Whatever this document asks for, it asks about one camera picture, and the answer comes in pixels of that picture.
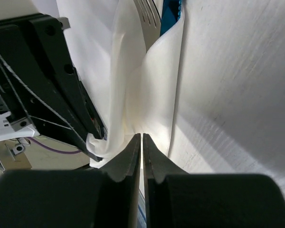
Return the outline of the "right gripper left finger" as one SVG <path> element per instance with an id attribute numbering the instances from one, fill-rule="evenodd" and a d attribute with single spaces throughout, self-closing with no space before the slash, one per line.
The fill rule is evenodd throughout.
<path id="1" fill-rule="evenodd" d="M 0 177 L 0 228 L 134 228 L 141 136 L 100 169 L 8 171 Z"/>

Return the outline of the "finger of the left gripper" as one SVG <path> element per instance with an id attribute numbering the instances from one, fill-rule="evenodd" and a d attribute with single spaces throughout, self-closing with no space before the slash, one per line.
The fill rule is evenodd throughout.
<path id="1" fill-rule="evenodd" d="M 72 63 L 68 28 L 68 18 L 42 13 L 0 20 L 0 116 L 15 133 L 32 125 L 100 162 L 86 139 L 106 130 Z"/>

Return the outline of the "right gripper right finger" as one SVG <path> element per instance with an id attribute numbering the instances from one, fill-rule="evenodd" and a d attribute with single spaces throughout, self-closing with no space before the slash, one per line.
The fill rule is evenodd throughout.
<path id="1" fill-rule="evenodd" d="M 285 199 L 262 174 L 189 174 L 143 135 L 149 228 L 285 228 Z"/>

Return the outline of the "white paper napkin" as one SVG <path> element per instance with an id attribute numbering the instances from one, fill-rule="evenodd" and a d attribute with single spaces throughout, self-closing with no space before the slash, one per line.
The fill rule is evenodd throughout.
<path id="1" fill-rule="evenodd" d="M 79 77 L 107 128 L 88 135 L 88 150 L 101 161 L 116 156 L 136 133 L 148 133 L 167 154 L 171 142 L 185 12 L 146 51 L 132 0 L 59 0 L 70 29 L 66 41 Z"/>

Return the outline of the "silver metal fork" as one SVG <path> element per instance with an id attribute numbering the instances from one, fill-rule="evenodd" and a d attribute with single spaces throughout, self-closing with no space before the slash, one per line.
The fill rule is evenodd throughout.
<path id="1" fill-rule="evenodd" d="M 141 21 L 146 51 L 160 37 L 161 18 L 153 0 L 133 0 Z"/>

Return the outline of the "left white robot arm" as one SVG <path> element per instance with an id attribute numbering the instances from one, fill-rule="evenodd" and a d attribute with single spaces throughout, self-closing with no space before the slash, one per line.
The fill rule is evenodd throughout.
<path id="1" fill-rule="evenodd" d="M 43 135 L 86 147 L 88 135 L 106 138 L 106 127 L 68 51 L 66 17 L 37 13 L 0 20 L 0 141 Z"/>

